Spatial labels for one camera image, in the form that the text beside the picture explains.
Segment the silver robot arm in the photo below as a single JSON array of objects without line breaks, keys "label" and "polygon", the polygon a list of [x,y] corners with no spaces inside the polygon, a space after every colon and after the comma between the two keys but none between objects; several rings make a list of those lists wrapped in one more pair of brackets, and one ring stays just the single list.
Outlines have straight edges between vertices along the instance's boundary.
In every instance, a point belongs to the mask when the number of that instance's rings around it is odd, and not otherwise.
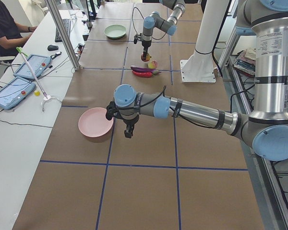
[{"label": "silver robot arm", "polygon": [[159,3],[173,10],[173,12],[166,20],[156,11],[144,18],[143,32],[140,33],[139,38],[144,48],[141,55],[142,61],[146,61],[148,56],[148,48],[152,43],[153,30],[157,28],[165,32],[165,34],[174,35],[178,19],[185,13],[185,2],[183,0],[160,0]]},{"label": "silver robot arm", "polygon": [[[213,27],[208,29],[207,23],[222,20],[229,2],[207,0],[195,52],[188,60],[180,61],[184,82],[208,82],[208,78],[212,78],[206,69],[207,55],[210,48],[213,52],[216,45],[213,41],[217,41],[214,39],[218,33]],[[153,29],[173,35],[178,19],[185,12],[183,0],[160,0],[160,3],[173,13],[166,21],[156,11],[145,17],[143,32],[134,37],[134,43],[140,40],[144,47],[142,60],[148,55]],[[153,95],[136,92],[132,86],[123,84],[115,89],[114,101],[107,106],[106,118],[122,119],[126,124],[124,135],[131,138],[140,114],[156,118],[167,118],[171,114],[200,127],[226,131],[270,161],[288,159],[288,0],[239,0],[236,34],[256,35],[254,109],[249,115],[232,113],[232,97],[253,86],[231,95],[228,113],[166,97],[166,87],[159,95]]]}]

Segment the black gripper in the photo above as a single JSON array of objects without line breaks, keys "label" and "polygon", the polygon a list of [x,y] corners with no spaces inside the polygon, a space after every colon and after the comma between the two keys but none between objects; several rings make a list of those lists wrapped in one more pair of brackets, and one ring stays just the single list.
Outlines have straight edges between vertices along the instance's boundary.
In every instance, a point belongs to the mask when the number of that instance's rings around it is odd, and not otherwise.
[{"label": "black gripper", "polygon": [[142,42],[142,46],[144,47],[143,57],[144,58],[148,57],[149,56],[148,48],[151,46],[152,37],[151,36],[142,35],[141,36],[141,42]]},{"label": "black gripper", "polygon": [[138,114],[132,114],[132,115],[121,115],[123,118],[123,122],[126,124],[126,129],[124,130],[124,135],[126,138],[133,136],[133,130],[135,124],[139,121],[139,115]]}]

